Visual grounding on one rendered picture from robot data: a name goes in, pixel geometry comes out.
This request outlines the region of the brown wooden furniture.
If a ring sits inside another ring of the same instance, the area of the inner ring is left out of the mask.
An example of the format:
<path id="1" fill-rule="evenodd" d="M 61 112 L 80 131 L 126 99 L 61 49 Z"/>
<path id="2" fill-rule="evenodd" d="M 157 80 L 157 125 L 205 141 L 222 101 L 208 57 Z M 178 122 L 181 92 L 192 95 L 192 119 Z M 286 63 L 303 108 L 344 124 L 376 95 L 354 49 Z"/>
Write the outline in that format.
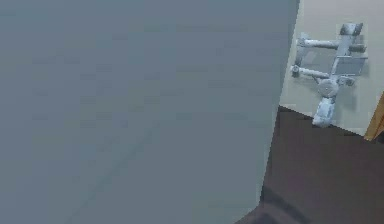
<path id="1" fill-rule="evenodd" d="M 364 139 L 372 141 L 384 131 L 384 92 L 382 93 L 370 124 L 364 135 Z"/>

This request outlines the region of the grey metal exercise machine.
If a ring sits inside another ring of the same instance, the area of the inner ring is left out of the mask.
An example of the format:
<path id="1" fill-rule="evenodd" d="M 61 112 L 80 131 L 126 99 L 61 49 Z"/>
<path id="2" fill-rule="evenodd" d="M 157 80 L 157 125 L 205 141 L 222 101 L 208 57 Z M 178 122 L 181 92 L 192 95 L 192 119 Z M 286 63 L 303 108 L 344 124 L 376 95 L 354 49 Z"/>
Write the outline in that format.
<path id="1" fill-rule="evenodd" d="M 302 32 L 296 39 L 296 56 L 290 71 L 293 77 L 309 76 L 317 83 L 321 100 L 313 116 L 312 124 L 329 127 L 332 123 L 336 97 L 341 86 L 353 86 L 355 77 L 361 74 L 365 61 L 366 46 L 356 40 L 362 31 L 362 23 L 344 23 L 337 40 L 311 39 Z M 335 50 L 332 67 L 328 73 L 304 68 L 302 62 L 309 48 Z"/>

